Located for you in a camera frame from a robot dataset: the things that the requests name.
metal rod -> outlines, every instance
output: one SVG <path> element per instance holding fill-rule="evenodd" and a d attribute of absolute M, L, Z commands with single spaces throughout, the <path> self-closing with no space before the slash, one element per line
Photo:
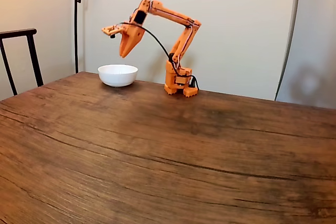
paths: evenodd
<path fill-rule="evenodd" d="M 38 64 L 36 48 L 35 48 L 35 43 L 34 43 L 34 37 L 32 35 L 28 35 L 27 36 L 27 41 L 28 41 L 28 47 L 29 47 L 29 52 L 30 52 L 30 58 L 32 60 L 31 64 L 33 64 L 36 84 L 37 84 L 38 87 L 40 87 L 40 86 L 43 85 L 43 79 L 42 79 L 42 75 L 41 75 L 40 66 Z"/>
<path fill-rule="evenodd" d="M 74 23 L 75 23 L 75 68 L 76 73 L 78 73 L 78 35 L 77 35 L 77 12 L 78 12 L 78 0 L 75 0 L 75 16 L 74 16 Z"/>
<path fill-rule="evenodd" d="M 1 49 L 2 58 L 4 59 L 4 64 L 5 64 L 7 76 L 8 76 L 8 79 L 9 79 L 9 83 L 11 84 L 10 87 L 12 88 L 13 95 L 17 95 L 17 91 L 16 91 L 16 88 L 15 88 L 15 84 L 14 84 L 14 80 L 13 80 L 13 77 L 12 77 L 11 70 L 9 69 L 9 64 L 8 64 L 8 61 L 7 61 L 5 47 L 4 47 L 4 43 L 3 43 L 2 39 L 0 39 L 0 49 Z"/>

floor lamp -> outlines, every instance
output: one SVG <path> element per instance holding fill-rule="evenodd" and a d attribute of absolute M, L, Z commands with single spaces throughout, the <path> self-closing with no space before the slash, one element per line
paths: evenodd
<path fill-rule="evenodd" d="M 75 0 L 75 16 L 74 16 L 74 21 L 75 21 L 75 67 L 76 67 L 76 73 L 78 73 L 78 30 L 77 30 L 77 25 L 78 25 L 78 3 L 81 3 L 81 0 Z"/>

table surface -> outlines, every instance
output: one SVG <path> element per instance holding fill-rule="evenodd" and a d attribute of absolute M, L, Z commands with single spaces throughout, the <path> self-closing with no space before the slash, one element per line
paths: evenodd
<path fill-rule="evenodd" d="M 79 73 L 0 102 L 0 223 L 336 222 L 336 111 Z"/>

white bowl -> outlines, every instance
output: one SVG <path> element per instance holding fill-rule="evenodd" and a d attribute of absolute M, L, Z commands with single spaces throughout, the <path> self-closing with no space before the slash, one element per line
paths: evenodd
<path fill-rule="evenodd" d="M 105 65 L 98 68 L 100 80 L 112 87 L 124 87 L 136 79 L 138 69 L 130 65 Z"/>

robotic arm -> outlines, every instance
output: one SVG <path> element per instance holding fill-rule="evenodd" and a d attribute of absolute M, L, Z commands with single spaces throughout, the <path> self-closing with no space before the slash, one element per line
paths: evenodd
<path fill-rule="evenodd" d="M 130 16 L 129 23 L 122 23 L 122 26 L 115 25 L 105 27 L 102 31 L 111 38 L 114 38 L 117 33 L 122 34 L 119 54 L 124 58 L 142 39 L 145 33 L 145 29 L 142 28 L 142 25 L 148 13 L 185 26 L 183 33 L 173 46 L 169 54 L 169 59 L 166 62 L 164 88 L 168 94 L 174 94 L 178 89 L 183 89 L 183 93 L 186 97 L 196 95 L 198 88 L 190 85 L 192 70 L 190 68 L 182 68 L 180 61 L 201 26 L 199 21 L 165 8 L 159 1 L 142 0 L 139 7 Z"/>

